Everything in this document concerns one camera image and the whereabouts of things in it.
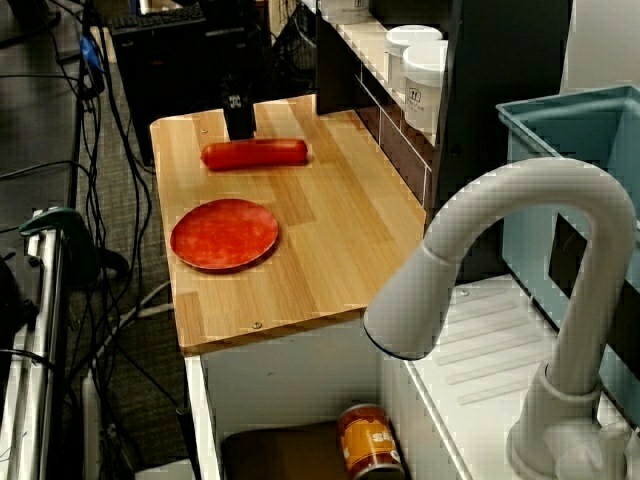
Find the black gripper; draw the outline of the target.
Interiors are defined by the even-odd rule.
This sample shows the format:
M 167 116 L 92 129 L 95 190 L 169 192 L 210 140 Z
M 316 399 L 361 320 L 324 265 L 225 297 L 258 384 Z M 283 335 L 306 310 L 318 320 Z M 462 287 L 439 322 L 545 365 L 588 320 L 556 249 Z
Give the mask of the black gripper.
M 218 77 L 223 113 L 229 139 L 247 140 L 256 131 L 253 107 L 253 79 L 258 74 L 255 62 L 220 61 Z

